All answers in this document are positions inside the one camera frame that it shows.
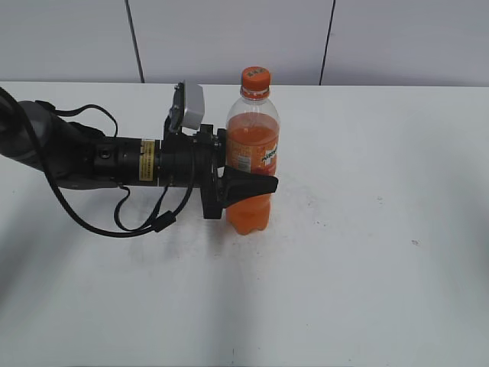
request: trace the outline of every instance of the robotic arm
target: robotic arm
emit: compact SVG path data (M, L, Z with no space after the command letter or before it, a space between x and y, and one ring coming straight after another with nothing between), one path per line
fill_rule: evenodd
M175 222L194 187L200 188L203 216L220 219L222 209L249 197L273 193L276 177L248 174L225 166L226 130L214 134L212 125L201 125L204 115L202 87L179 83L173 105L164 123L163 140L105 136L100 130L65 122L60 116L74 111L56 110L48 102L16 102L0 88L0 154L43 171L51 189L66 212L91 232L110 237L134 237L159 232ZM198 130L186 135L182 128ZM225 167L218 176L218 168ZM110 232L79 218L64 199L60 187L91 190L127 186L186 187L181 204L174 211L159 214L160 198L150 219L139 229ZM122 200L116 210L120 209Z

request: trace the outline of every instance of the plastic bottle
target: plastic bottle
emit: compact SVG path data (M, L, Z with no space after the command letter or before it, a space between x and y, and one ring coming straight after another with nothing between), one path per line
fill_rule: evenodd
M280 120L270 95L270 72L249 67L241 76L241 98L228 114L227 164L252 174L274 175ZM242 235L263 230L270 216L270 194L243 200L226 210L227 220Z

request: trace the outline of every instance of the black arm segment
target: black arm segment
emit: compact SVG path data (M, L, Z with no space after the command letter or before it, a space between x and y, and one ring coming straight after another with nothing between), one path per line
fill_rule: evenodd
M248 197L273 193L275 177L247 174L225 166L225 129L213 134L212 125L201 125L194 136L169 130L163 140L113 138L100 130L65 122L31 101L19 102L31 121L51 173L59 187L91 190L107 187L187 187L195 158L194 187L200 187L204 218L221 218L222 209ZM8 103L0 99L0 154L42 171L31 141Z

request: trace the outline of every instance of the white table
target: white table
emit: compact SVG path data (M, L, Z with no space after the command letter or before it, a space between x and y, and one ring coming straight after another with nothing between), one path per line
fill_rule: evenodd
M158 138L173 86L1 83L98 103ZM237 86L205 86L222 127ZM460 366L489 361L489 89L274 86L279 190L265 232L202 219L139 239L78 227L0 158L0 365ZM98 112L76 119L112 132ZM174 208L184 189L172 189ZM161 189L138 188L135 226ZM72 192L114 229L120 190Z

